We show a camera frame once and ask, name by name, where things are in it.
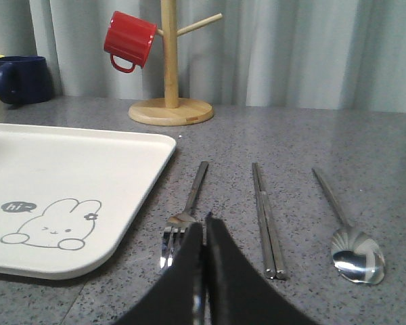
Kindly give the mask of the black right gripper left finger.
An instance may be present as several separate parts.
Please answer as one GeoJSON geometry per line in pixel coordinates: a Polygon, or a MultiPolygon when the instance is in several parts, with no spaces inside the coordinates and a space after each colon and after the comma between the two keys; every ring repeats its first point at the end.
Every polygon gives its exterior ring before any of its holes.
{"type": "Polygon", "coordinates": [[[203,323],[203,230],[192,224],[173,264],[117,324],[203,323]]]}

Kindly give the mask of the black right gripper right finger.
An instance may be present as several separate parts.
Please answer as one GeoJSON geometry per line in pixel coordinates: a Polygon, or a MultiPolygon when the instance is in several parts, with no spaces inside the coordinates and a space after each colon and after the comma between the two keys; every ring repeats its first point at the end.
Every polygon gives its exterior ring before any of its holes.
{"type": "Polygon", "coordinates": [[[314,324],[279,295],[236,246],[222,220],[206,217],[206,274],[213,324],[314,324]]]}

